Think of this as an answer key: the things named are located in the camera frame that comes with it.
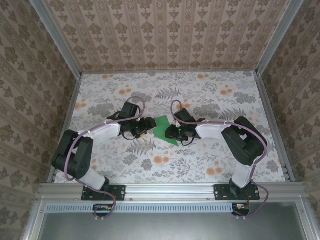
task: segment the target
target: floral tablecloth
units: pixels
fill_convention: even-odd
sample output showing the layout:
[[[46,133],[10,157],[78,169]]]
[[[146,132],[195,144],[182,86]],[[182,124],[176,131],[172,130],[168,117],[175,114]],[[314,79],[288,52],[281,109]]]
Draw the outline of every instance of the floral tablecloth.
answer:
[[[252,72],[83,75],[70,129],[87,130],[103,122],[131,96],[146,102],[144,117],[167,115],[171,123],[170,104],[175,99],[196,119],[224,121],[245,116],[268,142],[268,155],[257,166],[254,180],[285,181]],[[132,102],[140,105],[138,99]],[[174,146],[156,138],[152,131],[133,141],[112,138],[97,146],[91,159],[91,167],[112,183],[228,182],[235,166],[236,160],[222,140],[195,139],[190,146]],[[57,173],[55,182],[66,182],[62,172]]]

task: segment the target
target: green cloth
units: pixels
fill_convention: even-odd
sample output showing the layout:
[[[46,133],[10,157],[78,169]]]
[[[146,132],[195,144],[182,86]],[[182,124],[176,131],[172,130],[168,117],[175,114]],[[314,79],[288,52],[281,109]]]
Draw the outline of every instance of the green cloth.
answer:
[[[156,128],[153,129],[154,136],[167,143],[178,146],[178,142],[176,140],[166,138],[166,130],[170,127],[168,117],[164,115],[156,117],[154,120],[156,122]]]

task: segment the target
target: fern pattern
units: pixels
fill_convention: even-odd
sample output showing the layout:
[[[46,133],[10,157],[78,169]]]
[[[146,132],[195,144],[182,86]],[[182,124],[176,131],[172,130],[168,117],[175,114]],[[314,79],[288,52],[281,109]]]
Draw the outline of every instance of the fern pattern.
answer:
[[[146,103],[144,117],[167,115],[170,124],[172,100],[180,100],[196,119],[234,121],[249,119],[267,139],[268,155],[258,165],[256,181],[283,181],[283,171],[268,126],[259,91],[251,72],[172,72],[84,75],[70,129],[81,131],[105,121],[122,109],[132,96]],[[140,100],[131,103],[142,107]],[[314,122],[314,128],[320,121]],[[133,141],[121,135],[96,146],[91,167],[113,183],[212,183],[228,182],[236,161],[225,141],[195,139],[187,147],[175,146],[156,138],[152,130]],[[0,168],[0,179],[10,180],[8,168]],[[58,172],[57,183],[66,181]],[[20,186],[29,185],[27,179]]]

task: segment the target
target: ventilation grille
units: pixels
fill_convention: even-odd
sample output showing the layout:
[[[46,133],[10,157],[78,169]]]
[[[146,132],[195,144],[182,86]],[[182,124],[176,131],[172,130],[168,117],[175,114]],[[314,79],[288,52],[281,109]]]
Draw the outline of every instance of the ventilation grille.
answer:
[[[92,203],[50,203],[45,213],[93,213],[93,206]],[[232,203],[118,203],[114,213],[232,213],[232,211]]]

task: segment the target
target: wallpaper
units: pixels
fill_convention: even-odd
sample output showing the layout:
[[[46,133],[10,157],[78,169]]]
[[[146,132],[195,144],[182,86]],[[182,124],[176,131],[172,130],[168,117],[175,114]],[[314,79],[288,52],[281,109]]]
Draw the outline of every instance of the wallpaper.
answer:
[[[0,239],[23,233],[75,80],[27,0],[0,1]]]
[[[253,69],[289,0],[44,0],[83,72]]]
[[[304,1],[263,80],[295,177],[320,220],[320,1]]]
[[[268,155],[257,165],[254,180],[285,181],[252,72],[83,75],[70,129],[88,130],[102,123],[132,96],[144,99],[144,117],[167,116],[171,124],[174,119],[170,106],[176,99],[196,120],[233,121],[246,117],[268,142]],[[138,99],[132,102],[142,106]],[[180,106],[175,105],[174,111],[178,109]],[[152,130],[135,140],[118,136],[93,149],[91,167],[112,183],[227,183],[237,161],[219,136],[195,139],[189,146],[160,140]],[[60,171],[55,182],[66,182],[64,173]]]

